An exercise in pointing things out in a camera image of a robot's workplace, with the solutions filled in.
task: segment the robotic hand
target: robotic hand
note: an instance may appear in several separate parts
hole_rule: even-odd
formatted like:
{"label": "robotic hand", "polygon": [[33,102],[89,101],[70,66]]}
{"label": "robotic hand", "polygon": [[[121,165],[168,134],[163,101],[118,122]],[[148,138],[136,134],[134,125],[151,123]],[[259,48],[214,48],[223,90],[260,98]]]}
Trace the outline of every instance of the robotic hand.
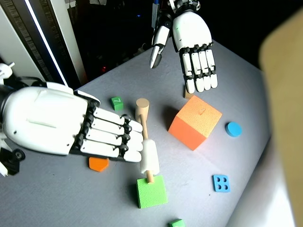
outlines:
{"label": "robotic hand", "polygon": [[205,21],[196,12],[200,9],[197,0],[169,0],[173,14],[160,13],[158,26],[153,37],[150,68],[156,68],[162,51],[173,31],[176,52],[179,52],[184,80],[189,93],[209,90],[218,86],[212,37]]}
{"label": "robotic hand", "polygon": [[[141,161],[143,128],[140,123],[127,115],[119,116],[99,108],[98,99],[79,90],[74,92],[51,82],[45,86],[14,91],[0,85],[4,138],[50,154],[74,153]],[[7,175],[1,162],[0,173]]]}

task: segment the small green cube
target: small green cube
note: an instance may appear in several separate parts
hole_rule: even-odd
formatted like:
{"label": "small green cube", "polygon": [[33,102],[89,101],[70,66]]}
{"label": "small green cube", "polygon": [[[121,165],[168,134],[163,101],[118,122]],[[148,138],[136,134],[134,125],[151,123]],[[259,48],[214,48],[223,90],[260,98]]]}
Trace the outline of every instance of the small green cube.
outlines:
{"label": "small green cube", "polygon": [[163,176],[155,176],[154,183],[148,184],[147,179],[137,180],[139,208],[152,207],[167,203]]}
{"label": "small green cube", "polygon": [[170,227],[185,227],[185,223],[182,219],[177,219],[169,223]]}
{"label": "small green cube", "polygon": [[112,98],[112,105],[115,111],[117,110],[123,110],[123,101],[120,96],[113,97]]}

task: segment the orange hexagon block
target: orange hexagon block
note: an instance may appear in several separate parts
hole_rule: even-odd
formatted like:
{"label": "orange hexagon block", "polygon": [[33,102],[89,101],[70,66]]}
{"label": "orange hexagon block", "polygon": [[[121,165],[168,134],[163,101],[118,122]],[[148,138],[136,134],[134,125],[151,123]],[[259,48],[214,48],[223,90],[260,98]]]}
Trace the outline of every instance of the orange hexagon block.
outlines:
{"label": "orange hexagon block", "polygon": [[89,157],[89,168],[97,172],[105,170],[109,166],[109,159]]}
{"label": "orange hexagon block", "polygon": [[176,115],[169,133],[195,150],[213,131],[222,113],[193,96]]}

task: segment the light green cube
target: light green cube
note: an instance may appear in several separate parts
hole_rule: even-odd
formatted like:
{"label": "light green cube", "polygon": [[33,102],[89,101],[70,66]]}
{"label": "light green cube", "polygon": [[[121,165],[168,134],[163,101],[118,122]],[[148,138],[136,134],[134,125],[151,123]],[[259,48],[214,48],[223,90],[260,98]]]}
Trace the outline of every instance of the light green cube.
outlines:
{"label": "light green cube", "polygon": [[167,203],[163,176],[155,176],[154,183],[148,184],[147,179],[137,180],[139,208],[152,207]]}
{"label": "light green cube", "polygon": [[182,219],[177,219],[169,223],[170,227],[185,227],[185,223]]}
{"label": "light green cube", "polygon": [[123,110],[123,101],[120,96],[113,97],[112,98],[112,105],[115,111],[117,110]]}

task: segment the table top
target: table top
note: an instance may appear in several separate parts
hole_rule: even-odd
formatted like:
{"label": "table top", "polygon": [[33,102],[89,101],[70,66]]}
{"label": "table top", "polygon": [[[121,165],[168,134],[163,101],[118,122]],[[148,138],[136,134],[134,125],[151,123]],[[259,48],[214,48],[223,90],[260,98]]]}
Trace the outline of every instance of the table top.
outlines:
{"label": "table top", "polygon": [[[138,163],[111,161],[98,173],[82,156],[25,149],[21,172],[0,178],[0,226],[166,227],[178,218],[189,227],[225,226],[266,146],[270,126],[261,71],[218,43],[213,52],[218,88],[196,95],[223,115],[195,151],[168,133],[187,101],[171,39],[158,68],[149,69],[148,50],[81,88],[107,110],[113,111],[110,98],[121,96],[125,107],[117,113],[133,117],[138,98],[150,101],[148,133],[157,144],[167,204],[138,208],[136,180],[144,178]],[[230,121],[243,129],[237,138],[225,131]],[[231,192],[215,192],[212,175],[227,175]]]}

